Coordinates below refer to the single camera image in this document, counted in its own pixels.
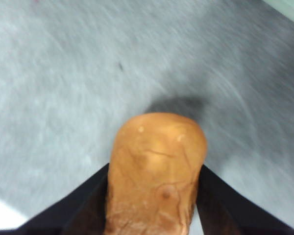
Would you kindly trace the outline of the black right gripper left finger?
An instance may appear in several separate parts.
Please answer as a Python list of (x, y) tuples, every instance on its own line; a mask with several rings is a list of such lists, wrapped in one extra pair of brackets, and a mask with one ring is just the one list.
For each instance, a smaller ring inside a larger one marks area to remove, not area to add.
[(106, 164), (69, 195), (16, 230), (17, 235), (102, 235), (107, 192)]

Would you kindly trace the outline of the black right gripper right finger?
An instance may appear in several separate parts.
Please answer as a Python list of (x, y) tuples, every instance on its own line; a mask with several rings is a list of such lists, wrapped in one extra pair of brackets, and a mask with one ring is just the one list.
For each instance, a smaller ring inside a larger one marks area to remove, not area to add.
[(294, 235), (294, 228), (235, 191), (205, 165), (196, 206), (205, 235)]

